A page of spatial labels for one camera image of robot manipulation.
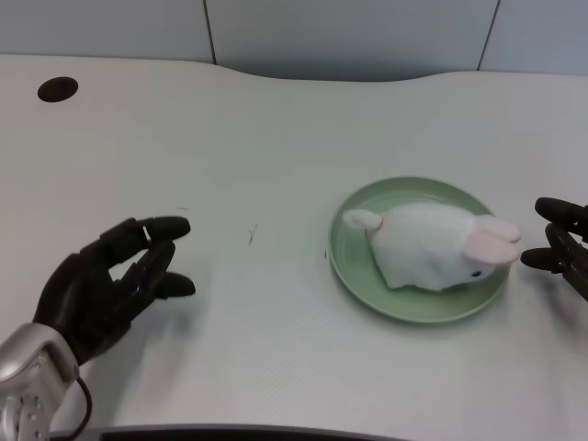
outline bunny ear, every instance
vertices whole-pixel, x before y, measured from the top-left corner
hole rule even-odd
[[[521,229],[517,225],[491,215],[477,216],[476,227],[481,232],[487,232],[510,243],[517,243],[521,240]]]
[[[519,256],[514,246],[487,232],[472,233],[466,241],[463,254],[476,262],[492,266],[510,265]]]

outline white table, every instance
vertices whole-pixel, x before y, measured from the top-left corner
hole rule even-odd
[[[39,101],[39,85],[61,75],[78,93]],[[391,175],[464,187],[521,225],[522,247],[546,243],[536,198],[588,202],[588,77],[345,84],[0,56],[0,98],[3,338],[30,320],[63,258],[118,221],[192,225],[172,267],[198,295],[154,305],[87,367],[91,425],[588,436],[588,305],[560,277],[515,265],[487,311],[422,327],[359,304],[324,258],[337,205]],[[81,418],[81,401],[73,391],[55,428]]]

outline plate rim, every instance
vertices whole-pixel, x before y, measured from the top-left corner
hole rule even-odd
[[[355,190],[354,192],[350,193],[347,197],[345,197],[345,199],[337,206],[337,209],[334,211],[333,216],[331,217],[331,224],[329,226],[329,237],[328,237],[328,249],[329,249],[329,261],[331,262],[331,265],[333,266],[335,273],[337,274],[337,276],[339,277],[339,280],[345,285],[345,288],[351,293],[353,294],[353,296],[358,299],[359,301],[361,301],[362,303],[364,303],[365,305],[368,305],[369,308],[371,308],[374,311],[377,311],[381,314],[384,314],[388,317],[392,317],[393,319],[397,319],[397,320],[401,320],[401,321],[405,321],[405,322],[412,322],[412,323],[428,323],[428,324],[433,324],[433,323],[447,323],[447,322],[455,322],[457,320],[460,319],[464,319],[466,317],[469,317],[470,315],[473,315],[481,310],[483,310],[484,308],[486,308],[488,305],[490,305],[493,301],[495,301],[503,292],[504,292],[504,288],[506,286],[506,282],[508,280],[509,274],[510,274],[510,266],[508,266],[506,268],[506,271],[504,272],[504,276],[503,276],[503,280],[501,281],[500,285],[498,286],[498,288],[494,291],[494,293],[483,303],[481,303],[479,306],[477,306],[476,308],[469,310],[467,312],[463,312],[459,315],[454,315],[451,317],[446,317],[443,319],[432,319],[432,320],[419,320],[419,319],[414,319],[412,317],[406,317],[406,316],[402,316],[400,314],[395,314],[393,312],[390,311],[386,311],[384,309],[382,309],[381,307],[374,305],[373,303],[371,303],[370,301],[364,299],[362,296],[359,296],[353,289],[351,289],[351,287],[349,287],[349,285],[347,284],[347,281],[345,280],[345,278],[343,277],[343,275],[341,274],[341,270],[339,269],[339,266],[337,266],[335,260],[334,260],[334,253],[333,253],[333,241],[331,240],[332,235],[333,235],[333,226],[334,226],[334,222],[337,218],[337,214],[339,213],[339,211],[341,210],[341,208],[343,207],[343,205],[347,202],[347,200],[349,200],[350,198],[352,198],[355,194],[359,193],[360,191],[364,190],[367,187],[371,187],[373,185],[376,185],[380,182],[384,182],[384,181],[393,181],[393,180],[397,180],[397,179],[420,179],[423,181],[432,181],[434,183],[439,183],[439,184],[443,184],[445,186],[449,186],[449,187],[453,187],[463,193],[465,193],[466,195],[468,195],[470,198],[476,200],[479,204],[481,204],[487,211],[489,214],[492,214],[494,216],[494,212],[488,208],[488,206],[486,204],[484,204],[483,202],[481,202],[478,198],[474,197],[472,194],[470,194],[470,192],[464,190],[461,187],[457,187],[454,186],[453,184],[449,184],[448,182],[442,181],[440,179],[433,179],[431,177],[423,177],[423,176],[415,176],[415,175],[402,175],[402,176],[393,176],[393,177],[384,177],[381,179],[377,179],[375,181],[372,181],[368,184],[365,184],[364,186],[358,188],[357,190]]]

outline white plush bunny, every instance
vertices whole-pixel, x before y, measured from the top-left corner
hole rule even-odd
[[[384,215],[351,209],[343,220],[366,230],[390,288],[440,291],[482,280],[519,256],[512,243],[521,232],[513,223],[434,202],[400,205]]]

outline gray wall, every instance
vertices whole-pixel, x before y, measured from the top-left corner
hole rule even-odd
[[[212,62],[202,0],[0,0],[0,52]]]
[[[476,70],[480,61],[489,71],[588,74],[588,0],[497,1],[208,0],[209,27],[204,0],[0,0],[0,53],[216,54],[251,74],[331,80]]]
[[[390,80],[478,68],[496,0],[208,0],[218,64]]]
[[[588,74],[588,0],[503,0],[481,68]]]

